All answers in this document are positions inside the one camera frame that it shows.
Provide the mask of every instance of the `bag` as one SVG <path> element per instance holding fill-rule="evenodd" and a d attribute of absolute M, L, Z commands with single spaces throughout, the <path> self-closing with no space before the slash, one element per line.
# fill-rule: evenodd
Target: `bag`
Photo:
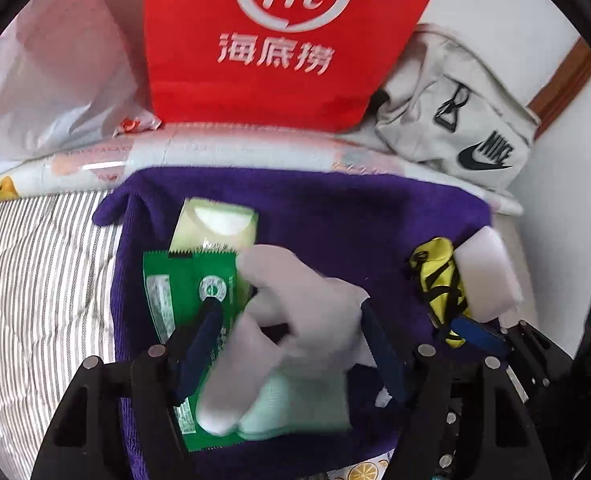
<path fill-rule="evenodd" d="M 359 122 L 429 0 L 146 0 L 169 122 L 339 131 Z"/>
<path fill-rule="evenodd" d="M 404 158 L 498 190 L 527 163 L 538 117 L 450 32 L 420 26 L 383 90 L 375 129 Z"/>
<path fill-rule="evenodd" d="M 0 36 L 0 171 L 159 120 L 104 0 L 31 0 Z"/>

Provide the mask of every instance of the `yellow duck print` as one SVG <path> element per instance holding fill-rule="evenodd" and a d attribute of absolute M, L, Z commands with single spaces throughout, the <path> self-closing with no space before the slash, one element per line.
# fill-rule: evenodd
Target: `yellow duck print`
<path fill-rule="evenodd" d="M 0 202 L 2 200 L 13 200 L 14 198 L 20 198 L 20 195 L 13 185 L 12 178 L 7 175 L 0 181 Z"/>

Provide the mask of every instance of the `chinese characters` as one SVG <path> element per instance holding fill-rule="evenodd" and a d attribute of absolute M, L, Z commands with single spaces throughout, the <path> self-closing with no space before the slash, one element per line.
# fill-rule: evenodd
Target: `chinese characters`
<path fill-rule="evenodd" d="M 220 35 L 220 57 L 218 63 L 225 60 L 242 62 L 249 65 L 255 62 L 255 54 L 258 36 L 243 34 Z M 303 43 L 297 51 L 297 41 L 286 38 L 265 38 L 262 44 L 260 58 L 255 63 L 257 66 L 266 65 L 274 68 L 289 68 L 292 64 L 294 70 L 304 68 L 304 72 L 317 71 L 317 75 L 324 74 L 329 68 L 335 51 L 332 48 Z"/>

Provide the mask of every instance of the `wooden trim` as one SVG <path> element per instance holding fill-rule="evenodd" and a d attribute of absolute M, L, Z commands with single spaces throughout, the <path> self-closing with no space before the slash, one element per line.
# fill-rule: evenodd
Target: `wooden trim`
<path fill-rule="evenodd" d="M 535 139 L 571 104 L 590 77 L 591 48 L 584 39 L 579 38 L 551 80 L 529 104 L 529 108 L 542 120 Z"/>

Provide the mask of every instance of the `white wall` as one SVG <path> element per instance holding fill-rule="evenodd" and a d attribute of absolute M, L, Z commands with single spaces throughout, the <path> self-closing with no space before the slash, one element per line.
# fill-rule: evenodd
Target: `white wall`
<path fill-rule="evenodd" d="M 575 353 L 591 302 L 591 80 L 538 140 L 511 191 L 544 333 Z"/>
<path fill-rule="evenodd" d="M 456 31 L 525 104 L 578 39 L 550 0 L 431 0 L 421 20 Z"/>

